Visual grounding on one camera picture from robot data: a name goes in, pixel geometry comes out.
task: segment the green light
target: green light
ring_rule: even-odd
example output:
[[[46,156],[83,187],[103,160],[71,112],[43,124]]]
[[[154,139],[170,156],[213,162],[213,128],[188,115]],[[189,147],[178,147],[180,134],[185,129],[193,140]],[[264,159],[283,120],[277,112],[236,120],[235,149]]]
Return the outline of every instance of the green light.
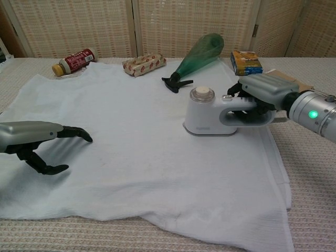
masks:
[[[312,110],[308,113],[308,116],[311,118],[311,119],[315,119],[317,116],[318,116],[318,112],[316,110]]]

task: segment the green spray bottle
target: green spray bottle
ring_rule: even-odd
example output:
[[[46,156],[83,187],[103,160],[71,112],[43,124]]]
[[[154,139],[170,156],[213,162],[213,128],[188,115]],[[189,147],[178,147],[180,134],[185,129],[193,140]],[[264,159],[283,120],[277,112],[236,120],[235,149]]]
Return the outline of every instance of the green spray bottle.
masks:
[[[166,87],[178,93],[180,87],[193,83],[193,80],[180,79],[216,60],[223,47],[224,40],[219,34],[212,33],[201,37],[170,78],[162,78]]]

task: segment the cardboard box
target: cardboard box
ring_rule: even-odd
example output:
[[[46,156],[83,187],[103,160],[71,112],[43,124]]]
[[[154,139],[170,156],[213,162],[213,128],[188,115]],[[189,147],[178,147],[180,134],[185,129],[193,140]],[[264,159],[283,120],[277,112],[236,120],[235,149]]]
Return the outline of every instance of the cardboard box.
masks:
[[[288,75],[285,75],[283,72],[280,72],[280,71],[275,70],[275,69],[273,69],[271,71],[268,71],[266,74],[267,75],[279,76],[279,77],[282,77],[285,80],[289,80],[291,82],[297,83],[299,85],[299,92],[302,92],[302,91],[305,91],[305,90],[309,90],[309,89],[314,89],[313,86],[309,86],[309,85],[307,85],[305,83],[302,83],[301,81],[299,81],[299,80],[297,80],[297,79],[295,79],[293,77],[290,77]]]
[[[231,53],[231,63],[238,76],[260,74],[263,67],[254,51],[237,51]]]
[[[147,54],[122,63],[124,71],[134,77],[144,75],[165,65],[166,59],[161,54]]]

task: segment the beige cap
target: beige cap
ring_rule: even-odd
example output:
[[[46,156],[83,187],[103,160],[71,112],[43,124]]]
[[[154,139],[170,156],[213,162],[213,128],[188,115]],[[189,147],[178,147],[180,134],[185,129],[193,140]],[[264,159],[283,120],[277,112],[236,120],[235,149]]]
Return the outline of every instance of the beige cap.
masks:
[[[210,92],[210,88],[208,87],[197,87],[196,88],[196,93],[199,96],[206,96]]]
[[[54,71],[57,77],[60,77],[65,74],[65,72],[63,71],[63,69],[61,68],[59,64],[53,65],[52,70]]]

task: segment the can with gold lid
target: can with gold lid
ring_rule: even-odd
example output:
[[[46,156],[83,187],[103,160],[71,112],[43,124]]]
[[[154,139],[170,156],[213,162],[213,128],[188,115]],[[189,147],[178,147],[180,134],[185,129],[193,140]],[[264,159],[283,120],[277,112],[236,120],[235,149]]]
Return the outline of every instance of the can with gold lid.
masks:
[[[52,70],[57,77],[71,74],[82,67],[87,66],[90,62],[96,61],[98,55],[93,48],[86,48],[80,52],[69,55],[61,59],[58,64],[53,65]]]

